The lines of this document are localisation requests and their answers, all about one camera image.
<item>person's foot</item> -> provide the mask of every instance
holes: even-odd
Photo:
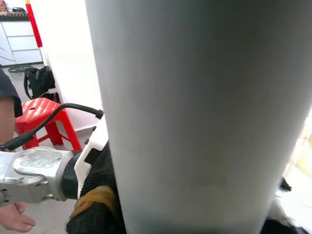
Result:
[[[26,210],[25,203],[9,204],[0,208],[0,224],[8,230],[15,230],[20,233],[29,232],[36,222],[22,214]]]

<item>red stool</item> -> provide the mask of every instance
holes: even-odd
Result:
[[[15,119],[15,131],[20,135],[26,131],[33,130],[45,121],[59,106],[59,103],[47,98],[37,98],[22,103],[23,115]],[[60,121],[63,124],[68,137],[59,132],[56,121]],[[24,144],[23,149],[26,150],[39,146],[39,142],[47,138],[51,140],[53,145],[63,145],[62,138],[64,138],[71,142],[73,151],[81,150],[81,145],[65,110],[61,110],[45,126],[45,130],[47,131],[47,135],[39,139],[34,135],[34,139]]]

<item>cable connector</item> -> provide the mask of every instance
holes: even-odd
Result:
[[[104,115],[104,111],[102,110],[98,110],[96,113],[96,118],[101,119]]]
[[[33,133],[31,131],[24,132],[23,134],[13,138],[10,141],[7,141],[4,143],[4,146],[6,149],[12,151],[15,150],[17,147],[23,145],[26,142],[29,142],[30,140],[33,140]]]
[[[0,151],[5,151],[5,144],[0,144]]]
[[[58,90],[56,88],[48,89],[49,94],[56,94],[57,92],[58,92]]]

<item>white drawer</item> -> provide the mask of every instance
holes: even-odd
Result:
[[[6,38],[4,29],[2,28],[1,25],[0,25],[0,50],[11,53],[11,48],[10,48],[9,42]]]
[[[8,37],[11,50],[33,50],[38,49],[34,36],[27,37]]]
[[[7,37],[34,35],[29,21],[2,22],[2,26]]]
[[[11,51],[6,51],[0,48],[0,57],[7,60],[15,60]]]
[[[13,51],[13,56],[15,58],[16,64],[42,62],[39,50]]]
[[[0,64],[2,66],[13,65],[13,64],[15,64],[15,60],[8,60],[8,59],[0,57]]]

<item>white floor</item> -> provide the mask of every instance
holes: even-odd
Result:
[[[41,68],[43,65],[33,65],[36,68]],[[19,97],[22,102],[29,100],[26,96],[23,86],[24,75],[23,73],[8,73],[8,68],[3,69],[4,72],[10,77],[14,84]],[[89,137],[91,131],[79,132],[78,137],[81,145],[84,145],[86,138]],[[43,136],[44,132],[41,131],[38,135]],[[51,142],[44,141],[41,145],[52,146]],[[68,143],[65,143],[65,148],[70,149]],[[57,202],[49,200],[41,204],[28,204],[26,214],[31,216],[36,221],[36,226],[28,232],[29,234],[65,234],[65,226],[68,221],[69,215],[72,212],[75,200],[67,200],[65,202]],[[8,231],[0,226],[0,234],[17,234],[15,231]]]
[[[283,195],[284,211],[299,226],[312,233],[312,178],[295,166],[286,180],[292,191]]]

